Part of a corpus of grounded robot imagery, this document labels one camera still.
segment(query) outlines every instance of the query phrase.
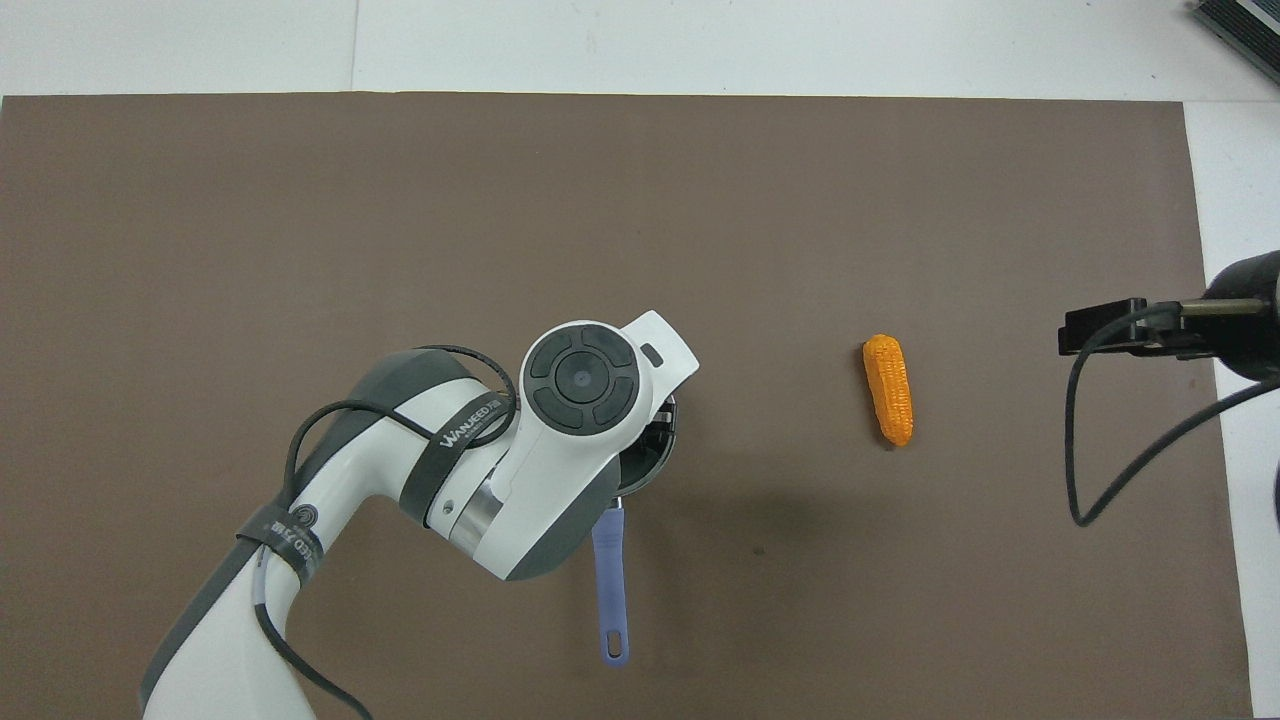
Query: orange corn cob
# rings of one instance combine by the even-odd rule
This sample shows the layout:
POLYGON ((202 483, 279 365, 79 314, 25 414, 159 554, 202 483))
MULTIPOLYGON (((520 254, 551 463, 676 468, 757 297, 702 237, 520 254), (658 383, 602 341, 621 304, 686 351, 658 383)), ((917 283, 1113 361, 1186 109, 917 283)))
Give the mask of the orange corn cob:
POLYGON ((872 388, 881 432, 890 442, 902 447, 910 442, 915 428, 902 346, 887 334, 872 336, 863 345, 863 365, 867 366, 867 384, 872 388))

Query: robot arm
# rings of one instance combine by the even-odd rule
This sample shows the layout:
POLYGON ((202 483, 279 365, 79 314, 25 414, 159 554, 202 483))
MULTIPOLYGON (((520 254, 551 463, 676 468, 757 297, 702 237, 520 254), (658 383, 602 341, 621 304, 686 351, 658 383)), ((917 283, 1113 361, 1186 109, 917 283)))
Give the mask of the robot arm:
MULTIPOLYGON (((1156 302, 1130 297, 1066 314, 1057 331, 1060 355, 1075 355, 1066 383, 1065 475, 1068 509, 1079 527, 1092 524, 1115 496, 1152 459, 1178 438, 1242 402, 1280 389, 1280 251, 1229 265, 1194 300, 1156 302), (1080 511, 1075 486, 1075 392, 1080 372, 1096 352, 1129 352, 1139 357, 1172 355, 1179 360, 1217 357, 1257 384, 1219 400, 1187 418, 1142 451, 1080 511)), ((1280 520, 1280 469, 1275 484, 1280 520)))
MULTIPOLYGON (((525 409, 503 432, 494 419, 515 413, 509 401, 447 352, 392 355, 351 397, 394 409, 430 439, 376 413, 343 413, 297 471, 296 523, 284 533, 310 533, 303 551, 315 547, 317 562, 360 503, 383 495, 500 579, 550 571, 618 495, 620 454, 696 369, 657 313, 623 328, 568 323, 526 355, 525 409)), ((147 720, 314 717, 253 612, 257 570, 266 611, 283 628, 300 571, 271 552, 257 569, 259 547, 238 538, 161 643, 141 691, 147 720)))

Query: brown mat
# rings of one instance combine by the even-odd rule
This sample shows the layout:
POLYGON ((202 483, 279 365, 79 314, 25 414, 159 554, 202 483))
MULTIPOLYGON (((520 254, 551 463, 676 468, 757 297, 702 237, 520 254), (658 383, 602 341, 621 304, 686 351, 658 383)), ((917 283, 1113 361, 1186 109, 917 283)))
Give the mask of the brown mat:
MULTIPOLYGON (((1249 714, 1216 424, 1088 530, 1061 479, 1062 313, 1203 288, 1179 105, 8 97, 0 173, 5 717, 136 714, 296 424, 381 355, 515 370, 649 307, 703 369, 628 502, 631 665, 598 659, 589 548, 504 585, 372 502, 289 634, 375 716, 1249 714)), ((1210 370, 1100 357, 1085 495, 1210 370)))

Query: black cable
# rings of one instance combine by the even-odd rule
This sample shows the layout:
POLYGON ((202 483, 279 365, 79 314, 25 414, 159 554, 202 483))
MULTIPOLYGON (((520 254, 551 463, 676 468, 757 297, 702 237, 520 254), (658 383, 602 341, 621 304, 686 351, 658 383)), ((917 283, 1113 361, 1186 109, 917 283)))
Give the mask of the black cable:
POLYGON ((462 355, 466 357, 479 360, 485 365, 488 365, 489 369, 498 375, 498 379, 502 380, 503 387, 507 388, 507 397, 511 398, 511 411, 507 413, 507 415, 502 419, 502 423, 498 424, 498 429, 474 438, 470 443, 467 443, 467 450, 475 447, 484 447, 490 442, 500 438, 503 433, 507 432, 507 428, 511 427, 512 420, 516 419, 516 411, 520 410, 520 393, 516 392, 516 386, 511 382, 511 375, 508 375, 507 372, 502 369, 502 365, 499 365, 493 357, 489 357, 484 352, 480 352, 479 350, 471 350, 470 347, 463 347, 461 345, 420 345, 413 350, 443 350, 445 352, 452 352, 454 355, 462 355))
POLYGON ((285 492, 278 497, 278 505, 282 507, 288 507, 293 505, 293 501, 298 498, 302 493, 302 488, 297 487, 298 482, 298 452, 302 448, 302 441, 307 437, 307 433, 315 427, 316 423, 332 415, 339 410, 364 410, 366 413, 375 413, 383 418, 390 418, 398 424, 403 425, 406 429, 421 436, 424 439, 430 441, 434 433, 422 425, 419 425, 413 420, 401 415, 396 410, 378 405, 374 402, 365 402, 364 400, 339 400, 338 402, 330 402, 324 407, 312 413, 302 424, 298 425, 297 432, 293 433, 293 439, 289 442, 289 452, 284 459, 284 489, 285 492))
MULTIPOLYGON (((1080 505, 1075 492, 1075 391, 1080 382, 1080 370, 1084 368, 1084 361, 1102 343, 1111 340, 1116 333, 1124 331, 1130 324, 1142 320, 1144 318, 1151 318, 1153 315, 1169 315, 1169 314, 1176 315, 1180 313, 1181 313, 1181 305, 1179 305, 1178 302, 1157 302, 1143 310, 1138 310, 1135 313, 1130 313, 1123 318, 1119 318, 1103 325, 1102 329, 1089 336, 1089 340, 1085 341, 1084 346, 1080 348, 1080 354, 1075 357, 1075 363, 1071 365, 1071 374, 1066 382, 1066 421, 1065 421, 1066 434, 1064 439, 1064 448, 1066 455, 1066 501, 1071 510, 1071 520, 1074 520, 1075 524, 1082 528, 1093 523, 1093 520, 1098 518, 1102 510, 1105 510, 1106 506, 1110 505, 1112 500, 1115 500, 1116 495, 1119 495, 1120 491, 1124 489, 1126 484, 1129 484, 1129 480, 1132 480, 1134 475, 1137 475, 1143 468, 1146 468, 1147 464, 1152 461, 1152 459, 1160 455, 1161 451, 1164 451, 1166 447, 1178 441, 1178 438, 1192 432, 1204 421, 1220 415, 1221 413, 1230 410, 1236 405, 1240 405, 1242 402, 1253 400, 1260 395, 1280 388, 1280 377, 1263 380, 1252 387, 1229 395, 1228 397, 1224 397, 1222 400, 1219 400, 1217 402, 1213 402, 1212 405, 1196 413, 1190 418, 1187 418, 1181 423, 1178 423, 1169 432, 1160 436, 1156 439, 1156 442, 1151 443, 1146 450, 1138 454, 1138 456, 1134 457, 1133 461, 1129 462, 1129 465, 1119 475, 1116 475, 1116 479, 1111 480, 1111 484, 1108 484, 1107 488, 1102 492, 1102 496, 1098 497, 1098 501, 1093 503, 1093 507, 1091 507, 1089 511, 1085 512, 1084 515, 1080 515, 1080 505)), ((1277 483, 1280 483, 1280 475, 1277 475, 1277 483)), ((1280 519, 1280 496, 1277 496, 1276 512, 1277 512, 1277 519, 1280 519)))
MULTIPOLYGON (((260 564, 265 561, 265 559, 261 556, 261 552, 262 551, 259 551, 260 564)), ((255 583, 262 583, 262 579, 255 578, 255 583)), ((266 635, 266 641, 271 643, 271 647, 275 648, 275 652, 280 657, 283 657, 285 662, 292 665, 293 669, 298 671, 298 674, 311 680, 311 683, 315 684, 317 688, 344 702, 348 707, 355 710, 356 714, 360 715, 364 720, 374 720, 372 714, 369 712, 369 708, 365 707, 365 703, 356 700, 356 696, 335 685, 332 680, 329 680, 329 678, 321 675, 319 670, 307 664, 306 660, 302 660, 302 657, 297 652, 294 652, 292 647, 289 647, 289 643, 285 642, 283 637, 280 637, 280 633, 275 629, 275 625, 271 623, 271 616, 268 615, 266 612, 265 597, 255 598, 253 616, 257 618, 257 626, 261 628, 262 634, 266 635)))
MULTIPOLYGON (((512 407, 506 413, 506 418, 503 418, 502 423, 498 425, 495 430, 472 438, 471 442, 467 443, 466 447, 467 450, 489 445, 490 442, 498 439, 507 432, 507 428, 511 427, 511 423, 515 419, 516 415, 515 411, 520 409, 520 396, 516 392, 515 384, 511 382, 511 377, 506 373, 506 370, 502 369, 500 365, 498 365, 498 363, 495 363, 493 359, 484 355, 483 352, 471 350, 470 347, 461 347, 456 345, 425 345, 421 347, 416 347, 415 350, 443 350, 445 352, 453 352, 457 355, 474 357, 484 363, 489 368, 492 368, 502 379, 502 384, 507 389, 507 396, 511 398, 512 407)), ((378 415, 381 415, 383 418, 389 418, 394 420, 403 428, 416 433, 417 436, 422 437, 429 442, 434 436, 431 430, 415 423, 410 418, 406 418, 404 415, 402 415, 401 413, 396 411, 392 407, 387 407, 374 402, 366 402, 364 400, 340 400, 338 402, 330 402, 329 405, 325 405, 324 407, 316 410, 310 416, 307 416, 307 419, 303 420, 301 425, 298 425, 297 432, 293 433, 293 439, 289 441, 289 451, 285 455, 284 460, 284 487, 280 489, 280 493, 275 498, 276 505, 288 509, 302 493, 302 488, 297 487, 298 452, 301 452, 302 441, 306 438, 307 433, 311 430, 311 428, 315 427, 316 423, 339 410, 364 410, 366 413, 375 413, 378 415)), ((294 652, 293 648, 289 647, 289 643, 283 637, 280 637, 280 633, 275 629, 275 625, 271 623, 271 616, 266 612, 265 588, 260 589, 262 592, 262 597, 255 598, 253 615, 257 618, 257 626, 262 630, 262 634, 266 635, 268 642, 271 643, 271 647, 275 648, 275 652, 282 659, 284 659, 285 662, 293 666, 293 669, 297 670, 298 674, 301 674, 307 680, 311 680, 311 683, 314 683, 320 689, 325 691, 326 693, 344 702, 347 706, 355 710, 364 720, 372 720, 372 715, 370 715, 369 710, 364 706, 364 703, 361 703, 358 700, 356 700, 355 696, 339 688, 332 680, 320 674, 320 671, 308 665, 306 660, 302 660, 302 656, 294 652)))
MULTIPOLYGON (((492 368, 493 372, 498 374, 498 378, 502 380, 502 384, 506 387, 507 396, 511 397, 512 401, 512 409, 508 413, 506 413, 506 416, 502 419, 502 423, 498 424, 498 428, 495 430, 490 430, 488 433, 481 434, 480 437, 472 438, 471 442, 467 443, 467 450, 484 447, 490 442, 498 439, 507 432, 507 429, 511 427, 512 420, 515 420, 516 418, 515 411, 520 410, 520 395, 516 392, 516 387, 515 384, 512 384, 511 377, 507 374, 506 370, 502 369, 502 365, 499 365, 492 357, 477 350, 471 350, 470 347, 462 347, 458 345, 424 345, 420 347, 415 347, 413 350, 443 350, 445 352, 474 357, 484 363, 489 368, 492 368)), ((276 505, 280 505, 282 507, 288 507, 289 505, 293 505, 293 501, 297 500, 298 495, 302 493, 302 488, 297 487, 298 452, 301 452, 302 441, 303 438, 306 438, 307 433, 311 430, 312 427, 315 427, 316 423, 339 410, 364 410, 366 413, 375 413, 378 415, 381 415, 383 418, 390 418, 392 420, 396 420, 406 429, 412 430, 413 433, 421 436, 424 439, 430 441, 431 437, 434 436, 431 430, 424 428, 422 425, 397 413, 394 409, 383 405, 366 402, 364 400, 340 400, 338 402, 330 402, 329 405, 325 405, 324 407, 312 413, 311 416, 308 416, 306 420, 302 421, 301 425, 298 425, 297 432, 293 433, 293 439, 289 442, 289 452, 284 459, 284 492, 282 492, 280 496, 276 497, 276 505)))

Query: white floor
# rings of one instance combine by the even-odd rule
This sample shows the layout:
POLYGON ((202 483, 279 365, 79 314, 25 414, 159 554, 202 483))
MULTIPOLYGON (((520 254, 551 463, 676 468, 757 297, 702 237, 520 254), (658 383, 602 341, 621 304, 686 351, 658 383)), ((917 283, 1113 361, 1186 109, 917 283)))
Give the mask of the white floor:
MULTIPOLYGON (((344 90, 1188 101, 1206 277, 1280 247, 1280 86, 1184 0, 0 3, 0 95, 344 90)), ((1260 716, 1280 715, 1277 429, 1280 398, 1222 420, 1260 716)))

